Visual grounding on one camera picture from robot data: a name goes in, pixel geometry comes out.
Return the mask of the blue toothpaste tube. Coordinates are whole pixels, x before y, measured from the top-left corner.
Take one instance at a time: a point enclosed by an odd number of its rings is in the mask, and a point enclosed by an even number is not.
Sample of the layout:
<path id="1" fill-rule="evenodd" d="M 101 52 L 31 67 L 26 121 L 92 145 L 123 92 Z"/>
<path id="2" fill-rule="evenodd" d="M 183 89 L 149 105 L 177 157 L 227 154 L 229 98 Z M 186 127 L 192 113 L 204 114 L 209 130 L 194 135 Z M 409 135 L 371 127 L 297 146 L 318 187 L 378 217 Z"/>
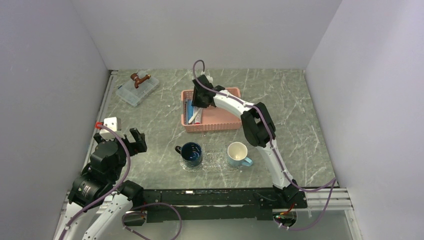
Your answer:
<path id="1" fill-rule="evenodd" d="M 190 119 L 194 114 L 194 107 L 192 106 L 192 100 L 188 99 L 185 101 L 186 113 L 185 113 L 185 124 L 189 125 Z"/>

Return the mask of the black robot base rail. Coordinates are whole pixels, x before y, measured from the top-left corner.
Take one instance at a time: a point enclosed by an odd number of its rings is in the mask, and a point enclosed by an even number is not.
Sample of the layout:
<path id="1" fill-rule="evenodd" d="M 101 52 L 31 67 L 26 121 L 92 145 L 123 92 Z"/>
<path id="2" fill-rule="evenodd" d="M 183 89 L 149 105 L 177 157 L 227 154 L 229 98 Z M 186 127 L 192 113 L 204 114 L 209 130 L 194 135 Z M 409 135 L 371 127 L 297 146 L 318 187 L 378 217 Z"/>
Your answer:
<path id="1" fill-rule="evenodd" d="M 144 189 L 124 217 L 129 226 L 191 220 L 282 220 L 311 207 L 308 193 L 290 186 L 259 188 Z"/>

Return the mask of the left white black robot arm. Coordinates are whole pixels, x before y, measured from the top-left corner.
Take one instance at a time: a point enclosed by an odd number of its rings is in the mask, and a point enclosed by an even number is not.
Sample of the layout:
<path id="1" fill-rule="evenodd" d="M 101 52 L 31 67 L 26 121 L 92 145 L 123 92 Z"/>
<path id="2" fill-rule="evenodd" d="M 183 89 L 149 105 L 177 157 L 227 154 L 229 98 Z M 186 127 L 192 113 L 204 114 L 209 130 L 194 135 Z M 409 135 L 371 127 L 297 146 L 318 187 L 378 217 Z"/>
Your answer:
<path id="1" fill-rule="evenodd" d="M 143 205 L 143 187 L 121 176 L 124 166 L 131 166 L 131 157 L 148 149 L 144 133 L 136 128 L 130 133 L 133 142 L 105 126 L 94 134 L 97 146 L 72 183 L 57 240 L 99 240 L 127 211 Z"/>

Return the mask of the white toothbrush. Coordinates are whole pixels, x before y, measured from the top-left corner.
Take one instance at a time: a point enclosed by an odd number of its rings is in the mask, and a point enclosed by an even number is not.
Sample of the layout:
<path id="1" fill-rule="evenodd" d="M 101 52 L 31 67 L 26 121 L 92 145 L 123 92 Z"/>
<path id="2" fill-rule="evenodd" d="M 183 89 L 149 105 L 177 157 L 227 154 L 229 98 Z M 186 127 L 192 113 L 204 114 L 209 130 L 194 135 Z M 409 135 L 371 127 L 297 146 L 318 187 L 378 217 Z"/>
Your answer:
<path id="1" fill-rule="evenodd" d="M 202 108 L 194 107 L 193 114 L 188 119 L 188 124 L 190 125 L 200 124 L 202 122 L 202 111 L 203 111 Z"/>

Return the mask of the dark blue mug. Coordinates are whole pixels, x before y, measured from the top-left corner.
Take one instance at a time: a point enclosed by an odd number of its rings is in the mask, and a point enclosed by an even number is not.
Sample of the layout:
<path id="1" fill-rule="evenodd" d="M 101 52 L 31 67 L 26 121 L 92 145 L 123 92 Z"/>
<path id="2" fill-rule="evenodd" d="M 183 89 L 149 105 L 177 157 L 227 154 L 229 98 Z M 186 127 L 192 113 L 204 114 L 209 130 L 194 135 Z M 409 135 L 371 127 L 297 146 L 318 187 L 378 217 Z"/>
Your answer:
<path id="1" fill-rule="evenodd" d="M 199 166 L 203 161 L 203 151 L 196 142 L 187 142 L 183 146 L 175 146 L 174 150 L 181 156 L 184 163 L 191 168 Z"/>

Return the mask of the white and blue mug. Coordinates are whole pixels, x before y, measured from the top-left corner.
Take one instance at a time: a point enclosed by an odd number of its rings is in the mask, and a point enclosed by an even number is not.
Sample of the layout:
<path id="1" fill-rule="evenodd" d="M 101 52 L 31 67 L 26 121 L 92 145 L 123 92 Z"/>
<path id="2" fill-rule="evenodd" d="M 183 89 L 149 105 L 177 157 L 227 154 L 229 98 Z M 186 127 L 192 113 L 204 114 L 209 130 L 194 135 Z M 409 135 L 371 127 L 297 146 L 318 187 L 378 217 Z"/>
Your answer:
<path id="1" fill-rule="evenodd" d="M 233 167 L 253 165 L 253 161 L 248 157 L 248 148 L 241 142 L 233 142 L 227 147 L 227 161 Z"/>

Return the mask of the clear textured oval tray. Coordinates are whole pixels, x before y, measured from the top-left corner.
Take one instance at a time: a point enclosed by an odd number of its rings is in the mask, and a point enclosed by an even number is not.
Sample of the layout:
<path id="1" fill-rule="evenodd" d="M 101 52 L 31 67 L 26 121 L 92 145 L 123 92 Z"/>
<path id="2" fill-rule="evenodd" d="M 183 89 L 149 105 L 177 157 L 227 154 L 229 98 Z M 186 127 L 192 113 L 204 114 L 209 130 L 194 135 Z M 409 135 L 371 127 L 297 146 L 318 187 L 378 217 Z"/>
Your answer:
<path id="1" fill-rule="evenodd" d="M 179 159 L 179 164 L 190 173 L 231 173 L 239 172 L 242 169 L 241 166 L 232 166 L 228 162 L 225 148 L 204 150 L 202 162 L 197 166 L 189 166 L 182 158 Z"/>

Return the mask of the white red toothpaste tube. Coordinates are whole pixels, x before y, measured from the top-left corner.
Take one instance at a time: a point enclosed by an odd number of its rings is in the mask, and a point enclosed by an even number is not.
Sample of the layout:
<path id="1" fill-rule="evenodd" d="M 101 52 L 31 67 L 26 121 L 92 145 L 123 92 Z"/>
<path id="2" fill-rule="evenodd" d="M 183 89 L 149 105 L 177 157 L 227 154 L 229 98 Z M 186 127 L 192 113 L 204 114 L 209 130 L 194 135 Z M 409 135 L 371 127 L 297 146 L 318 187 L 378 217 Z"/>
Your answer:
<path id="1" fill-rule="evenodd" d="M 202 112 L 203 112 L 202 108 L 198 108 L 196 110 L 195 114 L 193 115 L 193 117 L 194 117 L 194 119 L 192 121 L 193 124 L 197 125 L 197 124 L 202 123 Z"/>

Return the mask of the pink plastic basket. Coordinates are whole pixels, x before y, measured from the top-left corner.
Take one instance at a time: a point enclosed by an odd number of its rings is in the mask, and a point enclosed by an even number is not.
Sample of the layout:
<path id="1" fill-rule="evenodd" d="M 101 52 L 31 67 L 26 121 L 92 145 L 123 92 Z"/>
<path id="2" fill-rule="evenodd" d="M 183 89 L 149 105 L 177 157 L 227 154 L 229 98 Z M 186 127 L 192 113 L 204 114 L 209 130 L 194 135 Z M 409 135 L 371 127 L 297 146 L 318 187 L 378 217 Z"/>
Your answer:
<path id="1" fill-rule="evenodd" d="M 203 109 L 199 124 L 187 124 L 187 103 L 192 100 L 194 91 L 183 90 L 180 94 L 182 101 L 181 125 L 187 133 L 237 130 L 242 127 L 241 120 L 229 111 L 209 106 Z"/>

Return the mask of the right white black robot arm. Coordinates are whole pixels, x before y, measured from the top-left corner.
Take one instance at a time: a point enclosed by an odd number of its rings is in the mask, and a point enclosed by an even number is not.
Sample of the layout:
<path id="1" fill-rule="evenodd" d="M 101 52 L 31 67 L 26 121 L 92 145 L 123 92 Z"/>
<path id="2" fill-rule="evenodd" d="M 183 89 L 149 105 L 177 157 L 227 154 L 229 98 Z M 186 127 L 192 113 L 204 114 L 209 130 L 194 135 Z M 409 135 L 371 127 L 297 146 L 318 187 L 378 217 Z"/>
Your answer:
<path id="1" fill-rule="evenodd" d="M 241 120 L 244 137 L 260 153 L 270 173 L 275 202 L 282 208 L 307 207 L 305 193 L 287 170 L 277 146 L 275 125 L 263 103 L 253 104 L 213 86 L 203 74 L 193 80 L 193 104 L 199 108 L 224 109 Z"/>

